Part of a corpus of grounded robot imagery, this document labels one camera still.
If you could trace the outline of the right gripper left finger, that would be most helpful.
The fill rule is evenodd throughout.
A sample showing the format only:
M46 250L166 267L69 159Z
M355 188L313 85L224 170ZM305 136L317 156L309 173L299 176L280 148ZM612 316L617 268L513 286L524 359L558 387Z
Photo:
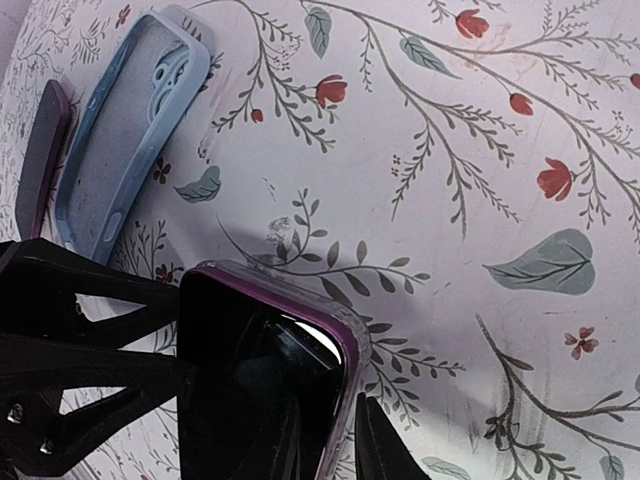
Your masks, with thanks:
M285 395L274 401L269 408L269 477L329 478L347 419L338 394Z

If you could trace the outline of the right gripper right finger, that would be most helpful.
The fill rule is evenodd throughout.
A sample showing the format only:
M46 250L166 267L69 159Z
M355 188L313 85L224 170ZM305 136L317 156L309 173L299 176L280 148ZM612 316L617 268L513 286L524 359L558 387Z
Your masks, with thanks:
M360 393L355 411L355 467L358 480L429 480L378 401Z

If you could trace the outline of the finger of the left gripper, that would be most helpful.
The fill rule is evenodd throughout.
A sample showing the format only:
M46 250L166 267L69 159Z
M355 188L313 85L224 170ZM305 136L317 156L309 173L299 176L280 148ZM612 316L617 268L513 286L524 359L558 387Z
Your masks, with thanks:
M139 304L91 321L78 297ZM113 270L43 238L1 244L1 332L65 343L121 348L177 319L175 286Z
M64 475L113 435L189 394L193 365L174 356L1 337L1 460L25 475Z

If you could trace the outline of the clear magsafe phone case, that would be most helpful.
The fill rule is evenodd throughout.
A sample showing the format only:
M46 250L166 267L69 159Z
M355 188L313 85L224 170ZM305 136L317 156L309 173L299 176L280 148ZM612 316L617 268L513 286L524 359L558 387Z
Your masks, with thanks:
M335 300L233 261L203 262L195 271L232 304L228 323L241 328L234 372L250 372L268 356L280 370L259 379L293 387L302 413L303 478L330 478L371 356L364 321Z

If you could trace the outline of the black purple phone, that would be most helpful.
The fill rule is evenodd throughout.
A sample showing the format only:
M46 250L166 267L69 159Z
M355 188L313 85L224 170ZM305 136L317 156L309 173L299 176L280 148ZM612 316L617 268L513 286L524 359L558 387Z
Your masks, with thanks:
M263 356L254 370L234 372L241 328L229 325L231 302L196 267L184 274L179 287L177 355L196 369L189 394L178 400L181 475L271 479L269 408L296 393L282 379L259 379L260 372L280 370L275 358Z

